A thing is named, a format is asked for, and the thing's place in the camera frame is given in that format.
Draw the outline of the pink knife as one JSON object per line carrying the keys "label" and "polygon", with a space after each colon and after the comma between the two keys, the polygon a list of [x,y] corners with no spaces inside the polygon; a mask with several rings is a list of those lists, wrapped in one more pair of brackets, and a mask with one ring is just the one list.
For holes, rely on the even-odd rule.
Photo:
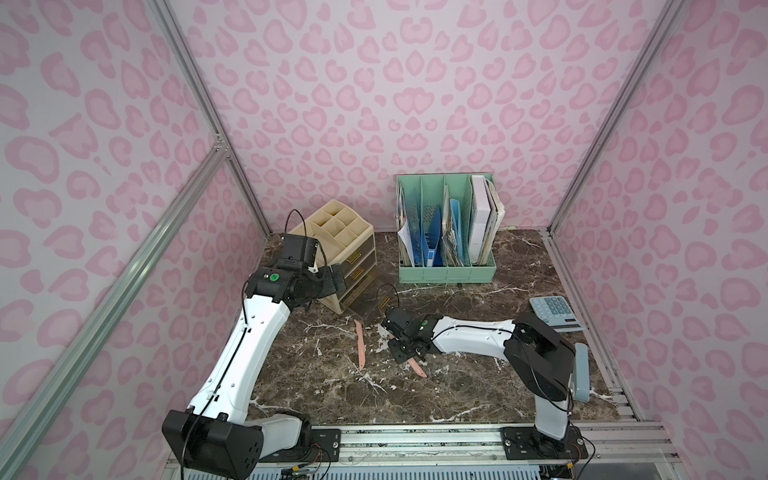
{"label": "pink knife", "polygon": [[357,337],[358,369],[362,371],[366,364],[366,347],[364,339],[364,327],[359,320],[355,320],[355,331]]}
{"label": "pink knife", "polygon": [[427,378],[428,377],[428,375],[424,372],[422,367],[419,365],[419,363],[414,358],[408,359],[407,360],[407,364],[413,370],[413,372],[416,375],[418,375],[419,377],[421,377],[421,378]]}

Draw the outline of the beige desktop drawer organizer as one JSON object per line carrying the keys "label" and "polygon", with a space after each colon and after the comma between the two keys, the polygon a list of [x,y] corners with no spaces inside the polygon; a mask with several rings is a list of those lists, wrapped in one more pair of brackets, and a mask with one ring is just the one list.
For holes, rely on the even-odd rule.
{"label": "beige desktop drawer organizer", "polygon": [[351,207],[332,199],[309,216],[306,226],[324,249],[317,255],[318,263],[340,264],[347,286],[343,294],[322,298],[320,303],[336,314],[351,315],[349,305],[371,280],[386,281],[373,225]]}

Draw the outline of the drawer with gold handle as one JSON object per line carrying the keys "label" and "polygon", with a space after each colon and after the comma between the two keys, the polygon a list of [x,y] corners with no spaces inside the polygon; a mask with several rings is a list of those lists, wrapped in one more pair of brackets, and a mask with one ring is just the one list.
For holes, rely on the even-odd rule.
{"label": "drawer with gold handle", "polygon": [[399,306],[400,297],[396,286],[377,278],[359,292],[349,309],[363,327],[371,327],[379,324],[389,309]]}

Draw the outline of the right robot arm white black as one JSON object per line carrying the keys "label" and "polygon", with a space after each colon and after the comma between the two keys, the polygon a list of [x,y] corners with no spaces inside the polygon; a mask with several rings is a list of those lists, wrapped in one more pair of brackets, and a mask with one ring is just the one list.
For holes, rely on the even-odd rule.
{"label": "right robot arm white black", "polygon": [[417,317],[396,307],[386,312],[381,325],[390,334],[388,348],[398,363],[453,353],[507,361],[535,396],[537,435],[557,443],[566,439],[576,348],[534,313],[488,322]]}

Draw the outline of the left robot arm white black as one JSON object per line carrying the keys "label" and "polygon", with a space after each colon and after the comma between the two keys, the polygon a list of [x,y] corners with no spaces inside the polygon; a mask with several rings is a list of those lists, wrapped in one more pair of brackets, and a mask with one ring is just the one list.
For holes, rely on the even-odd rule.
{"label": "left robot arm white black", "polygon": [[169,411],[163,421],[182,471],[247,479],[263,458],[305,457],[316,449],[301,414],[247,419],[256,380],[291,312],[346,288],[340,265],[328,263],[317,239],[286,234],[282,240],[274,261],[244,282],[240,313],[208,378],[184,410]]}

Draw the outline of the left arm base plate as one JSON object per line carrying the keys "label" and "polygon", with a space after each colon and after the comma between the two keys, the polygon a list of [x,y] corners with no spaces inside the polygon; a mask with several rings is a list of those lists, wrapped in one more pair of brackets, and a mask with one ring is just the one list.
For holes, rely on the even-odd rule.
{"label": "left arm base plate", "polygon": [[294,447],[263,455],[259,462],[308,462],[320,454],[324,462],[333,463],[339,461],[340,447],[341,430],[339,428],[313,427],[300,434],[298,443]]}

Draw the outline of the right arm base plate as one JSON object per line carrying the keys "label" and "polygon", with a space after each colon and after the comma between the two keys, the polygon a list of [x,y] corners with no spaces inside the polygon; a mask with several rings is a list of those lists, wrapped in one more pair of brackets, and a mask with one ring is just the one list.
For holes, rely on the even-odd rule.
{"label": "right arm base plate", "polygon": [[589,453],[580,430],[570,424],[562,440],[552,439],[535,427],[503,427],[500,429],[502,446],[508,460],[563,460],[580,461]]}

